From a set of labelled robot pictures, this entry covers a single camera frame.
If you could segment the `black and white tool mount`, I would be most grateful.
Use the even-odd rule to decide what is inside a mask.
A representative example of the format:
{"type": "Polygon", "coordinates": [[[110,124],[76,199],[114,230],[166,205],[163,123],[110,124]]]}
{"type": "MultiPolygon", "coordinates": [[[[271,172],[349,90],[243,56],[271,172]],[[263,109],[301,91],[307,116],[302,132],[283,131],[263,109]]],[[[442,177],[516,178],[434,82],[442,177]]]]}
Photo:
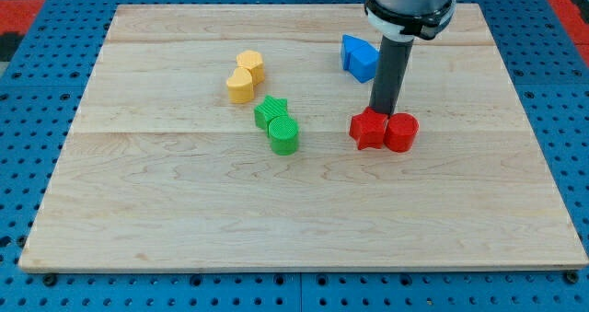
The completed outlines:
{"type": "Polygon", "coordinates": [[[402,15],[377,3],[364,2],[368,22],[392,41],[410,41],[412,37],[433,40],[449,24],[456,12],[457,0],[447,0],[439,9],[426,15],[402,15]]]}

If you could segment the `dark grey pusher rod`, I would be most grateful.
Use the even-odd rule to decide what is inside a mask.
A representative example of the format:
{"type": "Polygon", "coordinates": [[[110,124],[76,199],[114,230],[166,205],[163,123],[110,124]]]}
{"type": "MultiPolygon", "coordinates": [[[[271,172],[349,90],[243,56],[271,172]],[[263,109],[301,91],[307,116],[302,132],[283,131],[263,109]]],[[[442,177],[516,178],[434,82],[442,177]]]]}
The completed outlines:
{"type": "Polygon", "coordinates": [[[383,37],[379,49],[369,107],[377,113],[394,113],[413,41],[398,42],[383,37]]]}

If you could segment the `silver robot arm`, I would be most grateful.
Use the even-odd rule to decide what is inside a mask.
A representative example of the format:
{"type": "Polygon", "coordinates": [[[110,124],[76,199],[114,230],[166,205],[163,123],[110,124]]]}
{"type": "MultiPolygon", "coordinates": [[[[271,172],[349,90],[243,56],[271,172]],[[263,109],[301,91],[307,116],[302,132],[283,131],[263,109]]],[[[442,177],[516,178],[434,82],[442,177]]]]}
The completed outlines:
{"type": "Polygon", "coordinates": [[[456,12],[456,0],[365,0],[368,22],[382,34],[369,107],[392,115],[413,42],[433,40],[456,12]]]}

